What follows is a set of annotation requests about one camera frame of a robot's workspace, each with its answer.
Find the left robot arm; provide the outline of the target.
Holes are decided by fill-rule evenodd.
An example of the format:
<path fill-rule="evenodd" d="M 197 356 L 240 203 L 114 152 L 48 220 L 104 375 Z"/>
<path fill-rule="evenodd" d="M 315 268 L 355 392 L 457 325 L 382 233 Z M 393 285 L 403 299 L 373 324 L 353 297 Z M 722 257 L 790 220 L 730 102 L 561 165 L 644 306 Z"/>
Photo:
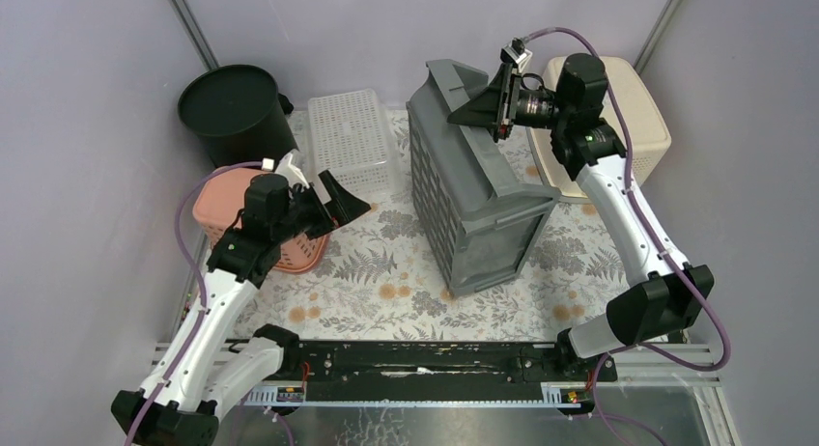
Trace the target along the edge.
<path fill-rule="evenodd" d="M 222 368 L 213 363 L 285 242 L 324 237 L 370 211 L 330 172 L 319 178 L 326 202 L 297 176 L 263 172 L 249 182 L 234 223 L 197 272 L 199 299 L 168 350 L 137 390 L 122 390 L 112 402 L 127 445 L 211 445 L 221 420 L 263 379 L 306 376 L 299 337 L 275 325 L 258 329 Z"/>

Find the large black cylindrical container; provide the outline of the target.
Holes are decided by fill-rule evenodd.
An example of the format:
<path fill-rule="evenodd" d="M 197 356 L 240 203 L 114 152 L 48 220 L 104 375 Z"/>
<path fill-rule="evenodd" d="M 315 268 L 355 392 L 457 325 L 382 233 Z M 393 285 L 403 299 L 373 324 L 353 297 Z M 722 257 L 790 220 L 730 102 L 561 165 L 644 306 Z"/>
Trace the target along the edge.
<path fill-rule="evenodd" d="M 193 80 L 177 114 L 215 167 L 279 160 L 299 145 L 274 77 L 253 65 L 228 65 Z"/>

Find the pink perforated basket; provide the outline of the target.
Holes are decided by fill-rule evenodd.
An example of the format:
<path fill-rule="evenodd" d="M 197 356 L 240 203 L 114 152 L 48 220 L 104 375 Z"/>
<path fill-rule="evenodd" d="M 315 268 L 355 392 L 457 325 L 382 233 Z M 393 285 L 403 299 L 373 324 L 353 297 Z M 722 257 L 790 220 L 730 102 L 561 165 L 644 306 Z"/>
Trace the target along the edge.
<path fill-rule="evenodd" d="M 205 232 L 210 247 L 215 247 L 225 230 L 244 206 L 243 196 L 251 180 L 261 175 L 258 169 L 239 168 L 208 181 L 199 193 L 192 215 Z M 310 239 L 301 235 L 281 246 L 281 257 L 273 267 L 290 274 L 306 273 L 322 260 L 330 242 L 330 235 Z"/>

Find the cream plastic tub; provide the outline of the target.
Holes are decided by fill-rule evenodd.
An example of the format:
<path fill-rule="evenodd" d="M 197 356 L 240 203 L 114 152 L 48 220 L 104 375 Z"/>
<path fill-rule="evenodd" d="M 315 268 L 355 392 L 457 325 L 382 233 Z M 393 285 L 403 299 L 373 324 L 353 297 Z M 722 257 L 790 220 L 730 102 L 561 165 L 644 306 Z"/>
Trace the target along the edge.
<path fill-rule="evenodd" d="M 632 142 L 632 169 L 642 185 L 654 171 L 671 145 L 671 136 L 661 112 L 632 65 L 621 58 L 602 58 L 609 85 L 612 86 Z M 526 130 L 533 161 L 525 173 L 534 180 L 559 191 L 559 200 L 587 204 L 586 194 L 571 181 L 551 150 L 551 133 L 546 129 Z"/>

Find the grey plastic crate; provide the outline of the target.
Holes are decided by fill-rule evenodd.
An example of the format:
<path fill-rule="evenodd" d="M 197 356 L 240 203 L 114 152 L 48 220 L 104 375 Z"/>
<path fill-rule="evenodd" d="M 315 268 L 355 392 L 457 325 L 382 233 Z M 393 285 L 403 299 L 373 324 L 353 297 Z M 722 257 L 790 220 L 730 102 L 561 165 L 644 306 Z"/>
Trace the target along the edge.
<path fill-rule="evenodd" d="M 449 114 L 488 75 L 431 60 L 406 104 L 413 206 L 447 288 L 470 295 L 515 280 L 558 202 L 555 188 L 520 181 L 491 134 Z"/>

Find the white perforated plastic basket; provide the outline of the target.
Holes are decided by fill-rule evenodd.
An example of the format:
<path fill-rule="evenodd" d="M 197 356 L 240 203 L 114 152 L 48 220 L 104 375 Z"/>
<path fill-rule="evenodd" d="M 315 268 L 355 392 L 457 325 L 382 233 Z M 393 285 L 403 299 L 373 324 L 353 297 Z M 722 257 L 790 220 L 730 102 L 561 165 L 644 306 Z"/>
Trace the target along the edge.
<path fill-rule="evenodd" d="M 372 89 L 310 98 L 309 155 L 317 174 L 327 170 L 361 199 L 399 188 L 399 154 L 386 112 Z"/>

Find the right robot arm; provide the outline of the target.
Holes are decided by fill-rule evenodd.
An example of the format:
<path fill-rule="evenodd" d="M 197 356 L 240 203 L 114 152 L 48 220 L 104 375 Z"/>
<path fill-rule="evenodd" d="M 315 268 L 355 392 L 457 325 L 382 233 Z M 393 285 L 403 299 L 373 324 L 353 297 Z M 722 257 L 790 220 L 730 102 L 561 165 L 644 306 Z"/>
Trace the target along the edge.
<path fill-rule="evenodd" d="M 715 280 L 708 266 L 692 265 L 676 248 L 642 195 L 630 151 L 602 116 L 610 89 L 603 61 L 569 56 L 554 90 L 530 89 L 528 78 L 512 61 L 503 62 L 448 121 L 483 127 L 494 140 L 507 137 L 513 125 L 549 130 L 555 159 L 602 216 L 629 288 L 599 317 L 560 333 L 554 368 L 577 380 L 593 357 L 691 327 Z"/>

